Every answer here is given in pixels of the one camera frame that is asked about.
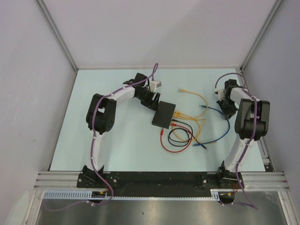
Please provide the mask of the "aluminium left corner post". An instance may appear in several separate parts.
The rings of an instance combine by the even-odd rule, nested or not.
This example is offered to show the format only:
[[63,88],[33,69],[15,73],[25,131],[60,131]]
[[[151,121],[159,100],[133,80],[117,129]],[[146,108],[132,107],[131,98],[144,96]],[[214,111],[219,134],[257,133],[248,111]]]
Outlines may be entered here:
[[57,41],[62,53],[64,54],[64,56],[66,57],[68,63],[70,64],[71,68],[74,70],[75,73],[77,73],[78,71],[78,67],[53,19],[53,17],[51,16],[51,13],[49,11],[49,9],[47,8],[45,2],[43,0],[35,0],[35,3],[38,7],[38,9],[40,10],[44,20],[46,21],[51,33],[53,34],[55,40]]

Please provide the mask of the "aluminium corner post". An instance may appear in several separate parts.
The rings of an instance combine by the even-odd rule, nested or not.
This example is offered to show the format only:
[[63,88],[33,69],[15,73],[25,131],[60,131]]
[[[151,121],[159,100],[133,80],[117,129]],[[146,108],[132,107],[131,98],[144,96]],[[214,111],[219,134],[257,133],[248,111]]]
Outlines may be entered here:
[[265,21],[263,22],[262,27],[259,30],[253,44],[251,45],[249,51],[247,52],[241,66],[240,66],[241,73],[244,73],[244,70],[246,69],[251,58],[254,56],[257,48],[259,47],[260,43],[262,42],[264,36],[266,35],[268,29],[270,28],[273,20],[277,16],[277,13],[280,10],[280,8],[284,2],[285,2],[285,0],[276,0],[274,2],[273,6],[271,7],[270,12],[268,13]]
[[64,54],[64,56],[66,57],[68,63],[70,64],[71,68],[74,70],[75,73],[77,73],[78,71],[78,67],[53,19],[53,17],[51,16],[51,13],[49,11],[49,9],[47,8],[45,2],[43,0],[35,0],[35,3],[38,7],[38,9],[40,10],[44,20],[46,21],[51,33],[53,34],[55,40],[57,41],[62,53]]

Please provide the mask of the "aluminium right corner post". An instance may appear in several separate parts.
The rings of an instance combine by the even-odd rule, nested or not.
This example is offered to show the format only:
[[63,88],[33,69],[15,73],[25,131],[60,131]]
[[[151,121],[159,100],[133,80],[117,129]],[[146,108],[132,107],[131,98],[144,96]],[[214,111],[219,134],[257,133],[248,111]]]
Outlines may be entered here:
[[260,43],[262,42],[264,36],[266,35],[268,29],[270,28],[273,20],[277,16],[277,13],[280,10],[280,8],[284,2],[285,2],[285,0],[276,0],[274,2],[273,6],[271,7],[270,12],[268,13],[265,21],[263,22],[262,27],[259,30],[253,44],[251,45],[249,51],[247,52],[241,66],[240,66],[241,73],[244,73],[244,70],[246,69],[251,58],[254,56],[257,48],[259,47]]

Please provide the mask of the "black network switch box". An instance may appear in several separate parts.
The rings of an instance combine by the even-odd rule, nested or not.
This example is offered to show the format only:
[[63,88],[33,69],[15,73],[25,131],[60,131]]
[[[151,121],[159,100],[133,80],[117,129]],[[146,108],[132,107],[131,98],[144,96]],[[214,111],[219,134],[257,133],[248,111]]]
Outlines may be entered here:
[[160,101],[158,111],[155,113],[152,125],[160,128],[168,129],[175,111],[176,104]]

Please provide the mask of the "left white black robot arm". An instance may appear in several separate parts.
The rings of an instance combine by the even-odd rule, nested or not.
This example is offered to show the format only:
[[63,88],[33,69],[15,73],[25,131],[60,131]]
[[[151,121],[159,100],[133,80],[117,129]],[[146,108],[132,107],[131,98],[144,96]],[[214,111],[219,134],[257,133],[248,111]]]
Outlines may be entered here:
[[103,184],[104,178],[100,171],[104,163],[100,159],[101,140],[113,128],[115,123],[116,108],[124,102],[137,98],[141,104],[153,111],[159,109],[160,93],[157,88],[161,86],[160,81],[137,73],[135,78],[125,81],[119,89],[108,95],[94,94],[92,97],[86,122],[92,132],[90,156],[82,169],[83,176],[87,182],[97,188]]

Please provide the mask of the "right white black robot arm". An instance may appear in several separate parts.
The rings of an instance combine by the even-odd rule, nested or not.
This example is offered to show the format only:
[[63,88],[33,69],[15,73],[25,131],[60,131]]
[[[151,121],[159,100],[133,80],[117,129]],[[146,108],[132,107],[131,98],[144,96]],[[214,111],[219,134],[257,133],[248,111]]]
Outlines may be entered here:
[[224,89],[215,93],[218,94],[217,103],[225,118],[230,119],[236,115],[236,139],[229,155],[217,170],[216,182],[221,188],[241,187],[240,172],[244,158],[268,132],[270,102],[257,99],[233,79],[226,81]]

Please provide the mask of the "aluminium right frame rail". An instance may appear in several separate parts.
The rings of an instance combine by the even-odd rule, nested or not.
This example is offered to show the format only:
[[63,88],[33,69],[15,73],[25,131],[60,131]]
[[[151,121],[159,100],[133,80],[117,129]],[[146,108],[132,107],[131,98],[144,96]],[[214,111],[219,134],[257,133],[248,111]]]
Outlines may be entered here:
[[[235,71],[237,73],[245,76],[243,71],[241,70],[241,68],[239,68],[239,67],[235,68]],[[244,83],[243,82],[243,77],[239,77],[238,80],[239,80],[240,83]],[[246,84],[246,88],[247,88],[247,91],[249,93],[252,93],[249,90],[248,84]],[[266,141],[265,141],[265,136],[261,137],[260,140],[257,141],[257,144],[258,144],[258,147],[259,147],[259,150],[260,150],[260,154],[261,154],[261,157],[262,157],[262,161],[263,161],[263,164],[264,164],[265,171],[266,172],[274,172],[275,170],[274,170],[274,166],[273,166],[273,163],[272,163],[272,160],[271,160],[271,157],[270,157],[270,152],[268,150],[268,147],[267,147],[267,144],[266,144]]]

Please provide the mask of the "aluminium front frame rail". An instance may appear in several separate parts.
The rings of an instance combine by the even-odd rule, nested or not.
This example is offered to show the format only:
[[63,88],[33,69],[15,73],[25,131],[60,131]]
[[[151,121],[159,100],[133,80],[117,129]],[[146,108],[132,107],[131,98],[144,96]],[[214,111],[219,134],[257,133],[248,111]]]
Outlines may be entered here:
[[[39,172],[35,189],[75,189],[80,172]],[[283,172],[242,172],[246,191],[289,191]]]

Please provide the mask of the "aluminium frame rail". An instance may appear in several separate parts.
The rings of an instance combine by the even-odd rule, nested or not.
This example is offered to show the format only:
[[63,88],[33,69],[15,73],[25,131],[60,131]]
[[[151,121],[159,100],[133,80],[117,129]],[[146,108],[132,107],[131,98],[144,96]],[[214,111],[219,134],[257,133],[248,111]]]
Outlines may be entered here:
[[[237,73],[245,76],[243,71],[241,70],[241,68],[239,68],[239,67],[235,68],[235,71]],[[238,80],[239,80],[240,83],[244,83],[243,82],[243,77],[239,77]],[[248,84],[246,84],[246,88],[247,88],[247,91],[249,93],[252,93],[249,90]],[[257,144],[258,144],[258,147],[259,147],[259,150],[260,150],[260,154],[261,154],[261,157],[262,157],[262,161],[263,161],[263,164],[264,164],[265,171],[266,172],[274,172],[275,170],[274,170],[274,166],[273,166],[273,163],[272,163],[272,160],[271,160],[271,157],[270,157],[270,152],[268,150],[268,147],[267,147],[267,144],[266,144],[266,141],[265,141],[265,136],[261,137],[260,140],[257,141]]]
[[[75,189],[80,172],[39,172],[35,189]],[[242,172],[246,191],[289,191],[283,172]]]

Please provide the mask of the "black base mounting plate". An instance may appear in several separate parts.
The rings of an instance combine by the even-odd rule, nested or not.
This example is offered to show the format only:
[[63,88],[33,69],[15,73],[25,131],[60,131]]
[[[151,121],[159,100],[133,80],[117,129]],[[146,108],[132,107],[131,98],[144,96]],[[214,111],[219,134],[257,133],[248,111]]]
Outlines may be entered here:
[[115,197],[197,198],[212,189],[244,186],[241,173],[220,172],[81,172],[77,188],[111,186]]

